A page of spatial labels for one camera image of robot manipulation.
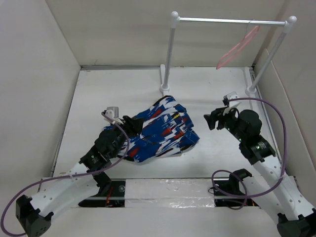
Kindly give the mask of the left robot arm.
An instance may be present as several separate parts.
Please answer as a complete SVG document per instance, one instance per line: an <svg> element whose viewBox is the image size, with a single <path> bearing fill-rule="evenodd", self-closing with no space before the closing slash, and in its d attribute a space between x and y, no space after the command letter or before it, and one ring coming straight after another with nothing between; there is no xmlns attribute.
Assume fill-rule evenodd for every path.
<svg viewBox="0 0 316 237"><path fill-rule="evenodd" d="M112 128L99 134L79 162L63 177L53 177L45 190L16 200L16 217L27 236L42 236L58 216L75 204L110 191L112 181L105 171L113 167L111 160L118 156L123 145L141 133L144 119L116 118L112 110L101 114Z"/></svg>

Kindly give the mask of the blue patterned trousers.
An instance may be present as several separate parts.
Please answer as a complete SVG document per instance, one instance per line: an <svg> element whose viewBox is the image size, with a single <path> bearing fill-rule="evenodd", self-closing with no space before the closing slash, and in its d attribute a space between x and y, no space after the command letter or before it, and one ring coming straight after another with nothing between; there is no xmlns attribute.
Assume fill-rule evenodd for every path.
<svg viewBox="0 0 316 237"><path fill-rule="evenodd" d="M127 151L124 159L129 162L141 163L151 158L181 154L199 141L187 109L171 95L160 98L133 118L144 120L142 131L129 139L128 150L125 141L117 155L121 158Z"/></svg>

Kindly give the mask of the white metal clothes rack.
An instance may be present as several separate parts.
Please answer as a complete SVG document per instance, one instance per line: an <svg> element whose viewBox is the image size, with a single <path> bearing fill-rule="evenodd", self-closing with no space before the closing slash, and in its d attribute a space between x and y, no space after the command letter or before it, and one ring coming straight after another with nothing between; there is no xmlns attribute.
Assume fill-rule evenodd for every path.
<svg viewBox="0 0 316 237"><path fill-rule="evenodd" d="M296 16L290 16L286 21L262 21L262 20L239 20L239 19L216 19L216 18L192 18L192 17L180 17L178 12L174 11L171 13L171 25L170 25L170 34L169 34L169 41L168 41L168 49L167 49L167 57L166 63L161 64L160 66L160 77L161 77L161 85L160 85L160 92L163 96L168 95L170 92L169 86L169 73L170 73L170 66L171 66L171 57L172 57L172 50L174 45L174 38L175 38L175 30L176 26L179 23L188 22L188 23L219 23L219 24L243 24L243 25L254 25L254 26L276 26L282 27L282 32L278 37L277 41L275 42L271 53L269 54L268 58L266 59L263 67L259 71L259 74L256 76L254 82L251 86L249 86L245 93L247 95L255 94L257 89L257 84L259 83L260 79L262 78L264 72L266 71L269 64L272 62L274 55L276 54L277 50L281 46L282 42L284 41L285 37L291 31L294 24L297 22Z"/></svg>

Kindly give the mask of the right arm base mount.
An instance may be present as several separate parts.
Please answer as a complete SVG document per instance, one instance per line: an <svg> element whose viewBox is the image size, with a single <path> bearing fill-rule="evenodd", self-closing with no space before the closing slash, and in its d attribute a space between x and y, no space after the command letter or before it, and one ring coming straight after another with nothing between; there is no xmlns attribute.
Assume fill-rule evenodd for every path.
<svg viewBox="0 0 316 237"><path fill-rule="evenodd" d="M220 188L224 192L227 192L229 194L243 196L244 188L241 185L240 181L233 175L229 175L228 178L220 179L215 178L213 181L214 185L208 189L208 192L210 194L214 195L214 203L216 207L228 207L229 209L239 210L242 204L245 202L245 206L257 206L258 204L248 198L245 199L238 199L235 197L230 197L226 194L223 194L222 192L218 191L215 187Z"/></svg>

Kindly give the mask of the pink clothes hanger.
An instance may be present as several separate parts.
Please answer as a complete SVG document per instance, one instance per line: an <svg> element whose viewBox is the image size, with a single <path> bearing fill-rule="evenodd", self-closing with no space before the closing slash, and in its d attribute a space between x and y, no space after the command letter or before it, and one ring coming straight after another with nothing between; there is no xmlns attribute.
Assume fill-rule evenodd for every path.
<svg viewBox="0 0 316 237"><path fill-rule="evenodd" d="M224 54L216 65L216 69L220 69L221 67L228 64L232 59L234 59L258 34L260 31L260 26L255 26L244 38L237 43L233 48L231 48L226 54Z"/></svg>

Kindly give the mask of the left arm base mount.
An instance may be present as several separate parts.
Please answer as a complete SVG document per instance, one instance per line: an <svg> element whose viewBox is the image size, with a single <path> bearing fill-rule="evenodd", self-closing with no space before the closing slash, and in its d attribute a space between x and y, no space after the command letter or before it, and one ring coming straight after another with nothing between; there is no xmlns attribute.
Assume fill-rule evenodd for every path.
<svg viewBox="0 0 316 237"><path fill-rule="evenodd" d="M126 180L113 180L109 189L104 194L96 194L78 203L79 207L125 207Z"/></svg>

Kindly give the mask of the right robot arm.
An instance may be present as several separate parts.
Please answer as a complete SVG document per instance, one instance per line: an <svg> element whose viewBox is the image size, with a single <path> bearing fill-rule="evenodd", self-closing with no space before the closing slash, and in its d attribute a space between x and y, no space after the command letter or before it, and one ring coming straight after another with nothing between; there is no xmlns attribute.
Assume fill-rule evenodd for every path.
<svg viewBox="0 0 316 237"><path fill-rule="evenodd" d="M262 122L253 110L217 108L203 116L210 130L227 129L238 141L241 154L267 182L264 188L246 169L230 175L226 185L235 195L247 195L276 224L282 237L314 237L316 209L298 190L296 183L282 171L281 164L269 142L261 136Z"/></svg>

